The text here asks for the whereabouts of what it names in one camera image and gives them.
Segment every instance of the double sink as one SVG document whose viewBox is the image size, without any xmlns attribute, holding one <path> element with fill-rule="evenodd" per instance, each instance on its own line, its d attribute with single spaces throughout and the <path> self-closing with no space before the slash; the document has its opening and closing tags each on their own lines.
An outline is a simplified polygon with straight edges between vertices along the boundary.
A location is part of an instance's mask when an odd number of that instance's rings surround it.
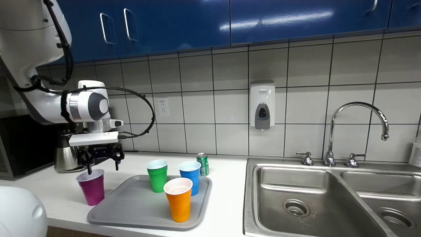
<svg viewBox="0 0 421 237">
<path fill-rule="evenodd" d="M 243 232 L 273 237 L 419 237 L 421 170 L 407 164 L 247 163 Z"/>
</svg>

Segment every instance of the green soda can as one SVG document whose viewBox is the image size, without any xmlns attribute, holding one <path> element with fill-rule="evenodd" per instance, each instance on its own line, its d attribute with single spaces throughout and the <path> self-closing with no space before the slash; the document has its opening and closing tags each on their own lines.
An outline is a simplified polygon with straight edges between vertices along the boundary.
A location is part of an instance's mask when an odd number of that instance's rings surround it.
<svg viewBox="0 0 421 237">
<path fill-rule="evenodd" d="M 209 174 L 208 154 L 201 152 L 197 154 L 196 160 L 202 165 L 200 167 L 200 176 L 207 176 Z"/>
</svg>

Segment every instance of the purple cup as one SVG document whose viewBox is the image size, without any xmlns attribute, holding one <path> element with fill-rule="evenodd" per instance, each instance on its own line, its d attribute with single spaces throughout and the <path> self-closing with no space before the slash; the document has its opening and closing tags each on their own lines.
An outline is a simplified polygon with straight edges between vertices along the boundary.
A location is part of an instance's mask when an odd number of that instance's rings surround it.
<svg viewBox="0 0 421 237">
<path fill-rule="evenodd" d="M 104 170 L 92 170 L 76 177 L 89 206 L 95 206 L 104 199 Z"/>
</svg>

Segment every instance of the plastic tray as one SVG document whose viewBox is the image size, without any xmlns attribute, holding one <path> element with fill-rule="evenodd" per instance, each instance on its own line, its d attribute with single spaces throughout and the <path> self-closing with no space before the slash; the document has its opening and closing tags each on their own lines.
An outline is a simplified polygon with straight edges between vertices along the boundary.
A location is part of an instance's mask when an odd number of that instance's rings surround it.
<svg viewBox="0 0 421 237">
<path fill-rule="evenodd" d="M 168 180 L 179 176 L 168 176 Z M 154 193 L 148 175 L 124 181 L 89 213 L 88 221 L 108 226 L 186 231 L 198 225 L 205 214 L 212 181 L 199 178 L 199 193 L 192 197 L 190 218 L 177 223 L 171 217 L 165 192 Z"/>
</svg>

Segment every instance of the blue cabinet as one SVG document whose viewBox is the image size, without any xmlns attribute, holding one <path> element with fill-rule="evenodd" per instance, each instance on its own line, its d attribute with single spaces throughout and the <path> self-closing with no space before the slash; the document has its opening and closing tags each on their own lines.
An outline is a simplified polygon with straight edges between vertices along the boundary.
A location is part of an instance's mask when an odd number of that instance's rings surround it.
<svg viewBox="0 0 421 237">
<path fill-rule="evenodd" d="M 390 5 L 391 0 L 231 0 L 231 43 L 386 29 Z"/>
<path fill-rule="evenodd" d="M 421 26 L 421 0 L 394 0 L 389 28 Z"/>
<path fill-rule="evenodd" d="M 126 56 L 230 44 L 229 0 L 117 0 L 117 12 Z"/>
<path fill-rule="evenodd" d="M 71 50 L 76 62 L 123 54 L 115 0 L 57 2 L 72 34 Z"/>
</svg>

